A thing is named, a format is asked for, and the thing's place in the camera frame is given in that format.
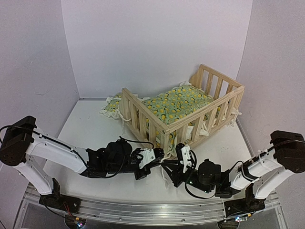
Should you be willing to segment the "small lemon print pillow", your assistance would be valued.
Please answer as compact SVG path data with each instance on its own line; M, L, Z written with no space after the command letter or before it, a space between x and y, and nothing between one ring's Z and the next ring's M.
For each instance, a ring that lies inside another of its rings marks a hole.
M119 110L122 93L117 93L114 97L107 97L106 105L99 111L100 114L107 118L121 119Z

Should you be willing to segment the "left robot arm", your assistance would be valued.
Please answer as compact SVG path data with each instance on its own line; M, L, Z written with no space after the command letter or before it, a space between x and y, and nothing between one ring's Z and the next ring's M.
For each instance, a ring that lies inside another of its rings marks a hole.
M15 168L36 188L41 205L54 209L72 208L76 212L81 200L62 194L59 182L43 170L37 158L87 178L111 179L118 174L132 173L140 180L164 157L163 149L153 143L150 148L133 149L131 141L122 137L97 150L72 146L38 128L33 116L3 126L1 131L5 131L0 139L1 162Z

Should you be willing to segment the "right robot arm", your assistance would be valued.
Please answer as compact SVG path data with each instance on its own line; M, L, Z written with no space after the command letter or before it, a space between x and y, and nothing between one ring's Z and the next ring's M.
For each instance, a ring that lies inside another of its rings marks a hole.
M175 187L184 184L187 193L197 197L188 187L224 199L225 219L238 219L265 208L269 194L293 174L305 171L305 139L299 133L274 131L271 146L256 156L237 161L222 171L221 165L208 158L197 163L188 145L176 146L177 159L164 160L163 170Z

